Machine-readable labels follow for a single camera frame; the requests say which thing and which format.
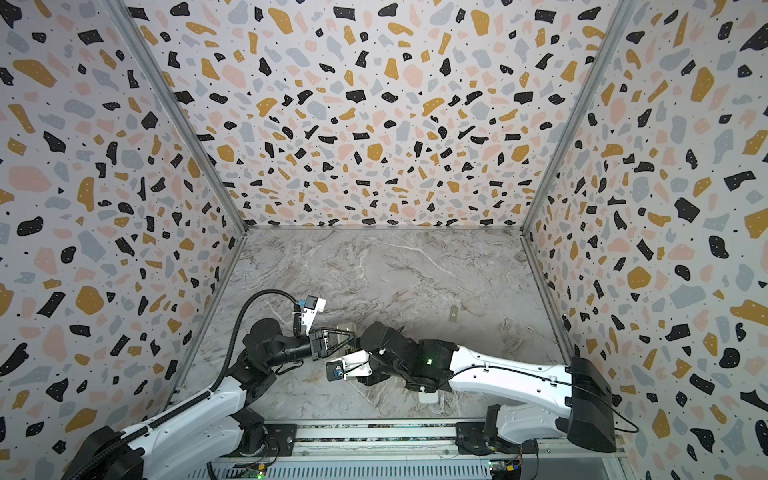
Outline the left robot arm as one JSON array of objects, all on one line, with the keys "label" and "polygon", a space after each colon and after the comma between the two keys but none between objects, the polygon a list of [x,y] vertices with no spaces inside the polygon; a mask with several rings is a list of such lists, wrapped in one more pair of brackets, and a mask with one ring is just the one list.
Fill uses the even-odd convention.
[{"label": "left robot arm", "polygon": [[267,447],[263,416],[251,409],[281,373],[305,360],[328,358],[352,344],[353,324],[283,334],[273,318],[257,321],[220,383],[122,430],[90,434],[64,473],[66,479],[179,479],[232,452]]}]

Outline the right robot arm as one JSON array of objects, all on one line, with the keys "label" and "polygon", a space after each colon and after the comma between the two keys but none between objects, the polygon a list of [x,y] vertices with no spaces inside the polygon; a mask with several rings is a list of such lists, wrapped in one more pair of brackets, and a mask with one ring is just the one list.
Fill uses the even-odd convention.
[{"label": "right robot arm", "polygon": [[530,406],[527,414],[494,405],[486,436],[508,443],[564,437],[594,452],[617,449],[611,388],[595,365],[574,357],[567,365],[505,360],[438,339],[415,341],[380,322],[369,326],[357,351],[346,355],[333,378],[356,377],[375,385],[391,377],[406,389],[482,393]]}]

